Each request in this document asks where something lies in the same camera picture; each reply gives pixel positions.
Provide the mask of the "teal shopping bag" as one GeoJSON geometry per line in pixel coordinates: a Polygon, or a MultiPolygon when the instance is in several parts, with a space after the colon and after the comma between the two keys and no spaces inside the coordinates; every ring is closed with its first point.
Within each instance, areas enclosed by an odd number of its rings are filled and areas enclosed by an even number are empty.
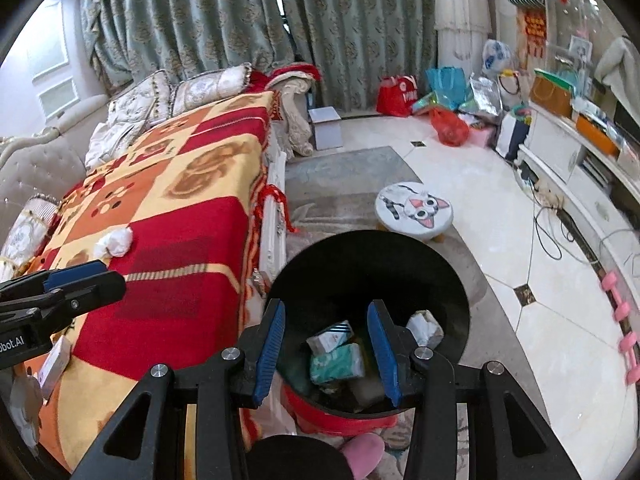
{"type": "Polygon", "coordinates": [[[426,79],[431,92],[436,94],[439,104],[445,105],[450,110],[456,110],[465,101],[468,81],[462,68],[432,67],[426,71],[426,79]]]}

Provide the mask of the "grey tufted headboard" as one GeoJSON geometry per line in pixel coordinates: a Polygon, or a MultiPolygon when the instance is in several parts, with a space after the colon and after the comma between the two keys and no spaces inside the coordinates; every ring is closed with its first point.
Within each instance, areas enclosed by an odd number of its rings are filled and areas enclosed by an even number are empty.
{"type": "Polygon", "coordinates": [[[85,179],[85,157],[97,125],[107,118],[108,97],[90,96],[62,113],[38,136],[16,138],[1,149],[1,237],[34,195],[62,198],[85,179]]]}

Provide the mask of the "teal tissue pack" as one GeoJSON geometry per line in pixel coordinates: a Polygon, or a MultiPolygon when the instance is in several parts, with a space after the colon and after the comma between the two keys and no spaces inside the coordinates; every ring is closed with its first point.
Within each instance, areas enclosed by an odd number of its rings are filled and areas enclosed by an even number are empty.
{"type": "Polygon", "coordinates": [[[343,344],[310,361],[310,379],[316,385],[361,378],[365,374],[359,344],[343,344]]]}

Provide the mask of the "white embroidered pillow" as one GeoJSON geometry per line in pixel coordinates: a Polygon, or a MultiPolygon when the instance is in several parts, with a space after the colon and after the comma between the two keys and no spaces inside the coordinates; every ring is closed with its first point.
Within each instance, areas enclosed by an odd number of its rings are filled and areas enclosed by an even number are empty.
{"type": "Polygon", "coordinates": [[[141,122],[154,127],[171,113],[171,84],[166,70],[157,70],[108,103],[107,123],[141,122]]]}
{"type": "Polygon", "coordinates": [[[178,116],[202,105],[233,98],[250,84],[250,63],[210,70],[181,81],[172,98],[171,116],[178,116]]]}

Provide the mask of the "white blue medicine box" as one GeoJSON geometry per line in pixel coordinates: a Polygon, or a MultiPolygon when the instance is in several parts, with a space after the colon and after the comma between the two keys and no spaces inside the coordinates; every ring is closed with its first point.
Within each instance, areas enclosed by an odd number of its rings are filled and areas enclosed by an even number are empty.
{"type": "Polygon", "coordinates": [[[37,378],[43,400],[46,402],[49,401],[55,385],[61,379],[68,362],[70,362],[70,352],[72,352],[72,344],[65,336],[61,336],[40,367],[37,378]]]}

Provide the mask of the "red orange rose blanket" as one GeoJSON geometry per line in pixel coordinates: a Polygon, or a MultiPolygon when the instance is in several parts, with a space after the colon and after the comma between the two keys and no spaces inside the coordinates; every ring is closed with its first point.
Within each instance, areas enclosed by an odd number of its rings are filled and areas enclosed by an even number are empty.
{"type": "Polygon", "coordinates": [[[65,196],[34,270],[90,261],[104,235],[132,233],[106,258],[124,298],[66,328],[70,362],[41,413],[41,443],[66,469],[154,364],[180,370],[238,339],[276,106],[271,91],[243,93],[170,118],[65,196]]]}

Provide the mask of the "pink dumbbell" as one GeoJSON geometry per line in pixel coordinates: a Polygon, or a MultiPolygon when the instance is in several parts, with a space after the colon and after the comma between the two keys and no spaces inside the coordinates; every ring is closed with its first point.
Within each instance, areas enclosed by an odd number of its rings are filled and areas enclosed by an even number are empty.
{"type": "Polygon", "coordinates": [[[606,272],[601,278],[601,288],[612,300],[613,318],[620,326],[623,337],[618,343],[618,351],[626,361],[626,384],[637,385],[640,377],[639,334],[630,324],[631,306],[617,288],[618,278],[614,271],[606,272]]]}

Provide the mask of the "red plastic bag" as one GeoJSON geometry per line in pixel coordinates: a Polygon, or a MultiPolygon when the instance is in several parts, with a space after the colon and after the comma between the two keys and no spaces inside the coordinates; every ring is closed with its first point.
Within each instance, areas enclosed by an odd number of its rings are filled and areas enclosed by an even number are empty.
{"type": "Polygon", "coordinates": [[[469,140],[470,128],[455,112],[433,108],[428,114],[441,144],[457,148],[469,140]]]}

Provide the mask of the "grey cardboard box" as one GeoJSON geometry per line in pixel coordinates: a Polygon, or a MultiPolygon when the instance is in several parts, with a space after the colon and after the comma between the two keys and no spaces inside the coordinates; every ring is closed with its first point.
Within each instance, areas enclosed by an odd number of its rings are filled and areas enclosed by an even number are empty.
{"type": "Polygon", "coordinates": [[[312,128],[314,129],[314,144],[318,151],[333,150],[343,146],[341,116],[332,106],[312,108],[308,110],[312,128]]]}

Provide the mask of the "pink slipper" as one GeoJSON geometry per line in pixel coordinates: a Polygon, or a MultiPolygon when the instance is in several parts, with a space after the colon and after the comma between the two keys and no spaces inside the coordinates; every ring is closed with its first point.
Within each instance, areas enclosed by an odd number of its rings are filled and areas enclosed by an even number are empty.
{"type": "Polygon", "coordinates": [[[385,453],[385,443],[378,434],[360,434],[347,441],[340,452],[346,458],[355,480],[367,478],[385,453]]]}

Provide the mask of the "red gift bag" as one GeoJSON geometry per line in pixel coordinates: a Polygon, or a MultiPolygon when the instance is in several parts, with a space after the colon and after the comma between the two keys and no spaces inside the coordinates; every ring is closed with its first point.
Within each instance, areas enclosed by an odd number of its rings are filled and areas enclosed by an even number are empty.
{"type": "Polygon", "coordinates": [[[411,107],[418,100],[418,83],[415,76],[384,77],[378,87],[375,110],[378,114],[409,117],[411,107]]]}

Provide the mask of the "green patterned curtain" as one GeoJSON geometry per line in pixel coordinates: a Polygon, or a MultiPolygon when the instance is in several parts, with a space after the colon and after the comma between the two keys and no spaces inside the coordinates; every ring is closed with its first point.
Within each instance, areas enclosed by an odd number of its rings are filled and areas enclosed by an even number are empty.
{"type": "Polygon", "coordinates": [[[89,62],[109,92],[156,70],[182,81],[242,63],[320,74],[321,105],[370,110],[387,76],[436,61],[435,0],[79,0],[89,62]]]}

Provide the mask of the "grey paper ball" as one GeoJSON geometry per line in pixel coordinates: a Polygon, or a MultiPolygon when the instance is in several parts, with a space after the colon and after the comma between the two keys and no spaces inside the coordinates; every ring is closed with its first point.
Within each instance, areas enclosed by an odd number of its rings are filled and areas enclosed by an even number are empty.
{"type": "Polygon", "coordinates": [[[444,330],[429,310],[416,311],[407,322],[407,330],[411,333],[419,347],[436,349],[445,337],[444,330]]]}

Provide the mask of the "white tv cabinet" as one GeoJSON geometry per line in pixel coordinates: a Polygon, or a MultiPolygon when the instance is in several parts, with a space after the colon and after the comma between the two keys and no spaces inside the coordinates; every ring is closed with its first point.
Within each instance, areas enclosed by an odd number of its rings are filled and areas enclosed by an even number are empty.
{"type": "Polygon", "coordinates": [[[567,84],[538,70],[529,91],[532,124],[524,141],[568,189],[600,235],[594,250],[610,248],[627,278],[639,281],[639,185],[617,165],[617,145],[601,123],[573,108],[567,84]]]}

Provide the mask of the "white tissue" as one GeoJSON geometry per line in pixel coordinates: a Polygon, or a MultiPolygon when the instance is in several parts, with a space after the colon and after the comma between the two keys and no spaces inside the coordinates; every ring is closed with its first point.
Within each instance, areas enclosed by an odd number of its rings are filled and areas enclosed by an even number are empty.
{"type": "Polygon", "coordinates": [[[96,259],[120,258],[129,252],[134,240],[134,232],[129,226],[107,232],[93,247],[93,257],[96,259]]]}

